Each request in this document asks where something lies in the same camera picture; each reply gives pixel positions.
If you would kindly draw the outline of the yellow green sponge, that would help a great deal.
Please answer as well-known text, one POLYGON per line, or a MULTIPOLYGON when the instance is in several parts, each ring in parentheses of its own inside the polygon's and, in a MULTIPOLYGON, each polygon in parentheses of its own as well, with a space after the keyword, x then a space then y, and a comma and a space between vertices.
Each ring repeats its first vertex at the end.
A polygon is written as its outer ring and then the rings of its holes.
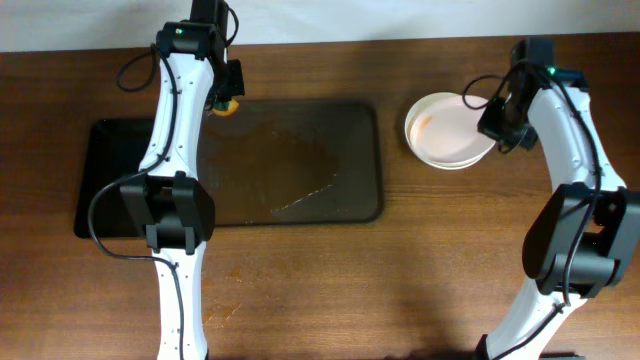
POLYGON ((239 107, 239 103, 235 99, 226 102, 216 102, 210 110, 216 116, 227 117, 233 114, 239 107))

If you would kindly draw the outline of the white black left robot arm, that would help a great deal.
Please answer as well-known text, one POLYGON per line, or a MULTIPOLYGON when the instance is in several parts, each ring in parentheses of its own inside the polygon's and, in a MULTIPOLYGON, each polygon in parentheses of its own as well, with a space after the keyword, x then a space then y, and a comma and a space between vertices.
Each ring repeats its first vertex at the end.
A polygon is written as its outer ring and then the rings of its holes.
POLYGON ((198 148, 210 112, 229 115, 243 94, 241 65, 213 23, 168 22, 154 49, 161 88, 152 135, 138 176, 120 187, 126 210, 155 265, 160 303, 160 359, 209 355, 201 305, 201 270, 214 230, 215 205, 198 180, 198 148))

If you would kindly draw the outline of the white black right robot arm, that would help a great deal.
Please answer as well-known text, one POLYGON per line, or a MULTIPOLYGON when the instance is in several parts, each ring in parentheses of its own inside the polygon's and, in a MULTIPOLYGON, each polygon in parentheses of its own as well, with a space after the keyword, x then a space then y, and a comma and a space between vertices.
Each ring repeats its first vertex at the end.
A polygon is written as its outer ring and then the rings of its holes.
POLYGON ((610 165, 590 114, 584 76, 521 60, 509 96, 483 105, 478 129, 502 152, 543 148, 552 196, 527 232, 525 281, 476 359, 538 359, 563 322, 617 285, 639 242, 639 195, 610 165))

